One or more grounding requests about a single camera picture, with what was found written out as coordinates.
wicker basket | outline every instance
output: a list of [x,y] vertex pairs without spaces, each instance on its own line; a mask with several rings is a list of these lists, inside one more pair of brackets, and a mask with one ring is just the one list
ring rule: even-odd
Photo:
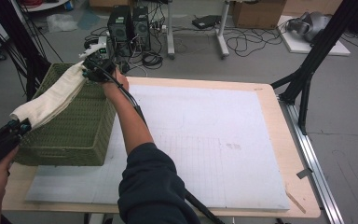
[[[70,66],[53,64],[34,98],[43,94]],[[57,117],[24,136],[15,161],[24,165],[103,165],[115,114],[101,86],[86,82]]]

dark sleeve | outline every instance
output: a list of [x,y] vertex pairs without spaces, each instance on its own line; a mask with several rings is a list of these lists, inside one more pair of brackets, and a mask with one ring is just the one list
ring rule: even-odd
[[153,143],[130,153],[118,195],[118,209],[126,223],[200,223],[185,202],[185,183],[173,161]]

gray floor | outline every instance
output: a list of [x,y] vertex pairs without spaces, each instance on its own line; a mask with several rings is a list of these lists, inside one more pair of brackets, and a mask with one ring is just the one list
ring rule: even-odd
[[[87,10],[77,9],[69,14],[76,21],[81,21],[85,12],[88,13]],[[35,16],[42,21],[53,13],[66,12],[56,8],[36,13]],[[191,26],[192,19],[175,19],[174,24]],[[105,25],[106,20],[99,19],[89,28],[46,34],[46,38],[66,63],[76,63],[79,61],[77,55],[83,51],[84,37],[91,30]],[[305,54],[289,53],[281,43],[267,45],[245,58],[235,55],[231,50],[230,56],[221,60],[213,33],[175,33],[174,38],[177,52],[175,59],[172,61],[166,57],[164,46],[161,52],[163,66],[158,70],[147,70],[149,77],[272,83],[296,71],[306,58]],[[358,223],[358,48],[345,40],[341,41],[351,56],[328,56],[317,70],[310,90],[307,129],[345,223]],[[249,47],[254,48],[255,45],[249,44]],[[50,62],[59,62],[47,46],[45,50]],[[133,69],[130,75],[144,77],[145,72]],[[282,91],[284,88],[276,90],[277,93]],[[0,61],[0,127],[9,120],[8,114],[24,102],[21,84],[11,60]],[[83,215],[77,213],[5,214],[13,222],[24,224],[75,224],[83,221]],[[231,223],[232,217],[224,217],[224,221]],[[283,221],[298,224],[328,223],[324,213],[317,219],[291,218]],[[275,223],[275,220],[237,217],[236,223]]]

